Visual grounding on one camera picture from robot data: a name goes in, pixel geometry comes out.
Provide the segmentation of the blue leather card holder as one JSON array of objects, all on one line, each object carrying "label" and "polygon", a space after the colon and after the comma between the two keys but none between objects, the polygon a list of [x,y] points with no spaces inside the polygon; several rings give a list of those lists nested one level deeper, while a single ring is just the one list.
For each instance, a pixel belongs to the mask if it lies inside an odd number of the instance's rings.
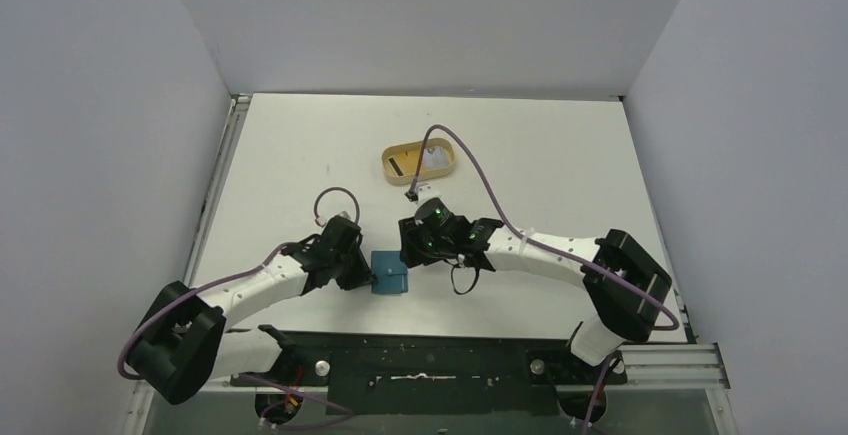
[{"label": "blue leather card holder", "polygon": [[401,295],[409,291],[408,268],[401,260],[399,251],[372,251],[371,269],[375,275],[371,285],[373,294]]}]

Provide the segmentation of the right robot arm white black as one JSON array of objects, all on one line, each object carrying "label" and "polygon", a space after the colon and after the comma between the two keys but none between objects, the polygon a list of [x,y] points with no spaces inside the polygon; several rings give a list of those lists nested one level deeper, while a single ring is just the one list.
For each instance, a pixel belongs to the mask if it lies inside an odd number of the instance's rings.
[{"label": "right robot arm white black", "polygon": [[680,325],[664,305],[671,276],[623,230],[599,238],[535,233],[498,219],[470,221],[438,198],[419,204],[398,225],[400,258],[409,268],[451,262],[477,273],[524,272],[584,290],[595,313],[579,323],[562,355],[563,371],[574,381],[590,380],[622,344],[648,342],[661,316],[670,320],[670,331]]}]

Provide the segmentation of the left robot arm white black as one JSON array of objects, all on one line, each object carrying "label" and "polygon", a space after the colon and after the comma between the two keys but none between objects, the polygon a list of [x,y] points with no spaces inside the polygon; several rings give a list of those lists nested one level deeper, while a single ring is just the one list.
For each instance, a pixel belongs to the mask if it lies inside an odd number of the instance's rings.
[{"label": "left robot arm white black", "polygon": [[373,282],[361,243],[361,227],[337,215],[320,232],[275,247],[252,269],[194,288],[166,285],[121,349],[119,374],[147,382],[173,405],[212,379],[244,372],[287,382],[296,370],[291,343],[271,325],[239,323],[330,282],[343,290]]}]

